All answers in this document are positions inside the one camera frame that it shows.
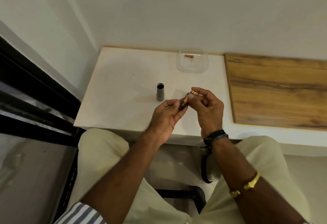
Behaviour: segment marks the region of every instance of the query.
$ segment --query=beige pants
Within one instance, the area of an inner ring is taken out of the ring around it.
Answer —
[[[247,160],[269,183],[307,220],[310,220],[308,203],[291,179],[279,144],[267,136],[252,136],[236,145]],[[106,130],[90,129],[79,143],[78,173],[70,197],[74,204],[128,151],[128,143]],[[218,169],[213,166],[213,177]],[[124,223],[243,223],[243,218],[229,195],[223,177],[201,214],[192,219],[176,210],[143,179]]]

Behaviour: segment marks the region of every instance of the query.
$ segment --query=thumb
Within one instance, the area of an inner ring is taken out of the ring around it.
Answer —
[[[180,102],[177,100],[174,102],[173,105],[171,105],[167,110],[169,115],[175,115],[178,112],[178,107],[180,106]]]
[[[193,94],[188,94],[188,102],[190,104],[190,107],[197,112],[206,108],[206,106],[203,105],[200,99],[194,96]]]

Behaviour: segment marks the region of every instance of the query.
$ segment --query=hand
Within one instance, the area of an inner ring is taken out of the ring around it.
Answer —
[[[192,87],[192,90],[201,94],[188,95],[190,107],[198,113],[198,122],[201,127],[201,137],[207,138],[211,133],[223,129],[224,103],[210,90]]]
[[[183,117],[187,107],[178,111],[180,101],[172,99],[166,100],[155,108],[149,127],[145,134],[157,136],[160,145],[164,144],[174,130],[176,123]]]

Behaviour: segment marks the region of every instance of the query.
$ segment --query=desk surface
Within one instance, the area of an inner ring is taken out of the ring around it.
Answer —
[[[139,134],[147,127],[160,104],[156,100],[158,83],[165,85],[165,99],[182,98],[192,86],[211,90],[225,104],[223,128],[231,139],[268,135],[280,143],[327,146],[325,131],[234,124],[224,58],[214,55],[209,55],[204,73],[194,74],[177,70],[173,52],[104,47],[74,125],[115,130],[129,139],[130,134]],[[173,134],[170,143],[201,142],[193,109],[189,108]]]

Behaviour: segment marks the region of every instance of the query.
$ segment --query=left hand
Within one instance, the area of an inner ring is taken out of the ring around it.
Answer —
[[[176,123],[183,117],[187,107],[178,111],[178,99],[166,100],[155,108],[149,127],[145,133],[157,136],[160,145],[164,144],[174,130]]]

